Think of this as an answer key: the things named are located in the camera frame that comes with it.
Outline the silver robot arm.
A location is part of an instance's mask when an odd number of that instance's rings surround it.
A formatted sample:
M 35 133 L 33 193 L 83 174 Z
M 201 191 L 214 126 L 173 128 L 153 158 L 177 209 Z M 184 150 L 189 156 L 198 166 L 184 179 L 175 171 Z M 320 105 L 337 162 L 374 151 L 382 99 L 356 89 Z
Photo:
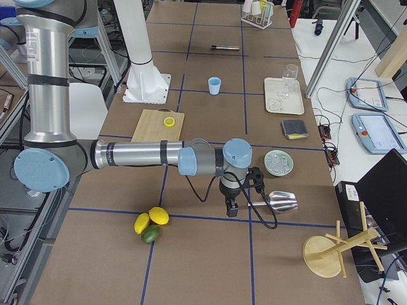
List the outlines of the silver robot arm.
M 96 1 L 17 1 L 25 29 L 31 130 L 14 162 L 18 180 L 47 193 L 91 169 L 106 166 L 176 166 L 183 176 L 220 179 L 226 213 L 238 212 L 236 198 L 251 173 L 252 148 L 242 139 L 212 147 L 202 139 L 159 142 L 79 140 L 70 129 L 69 36 L 98 21 Z

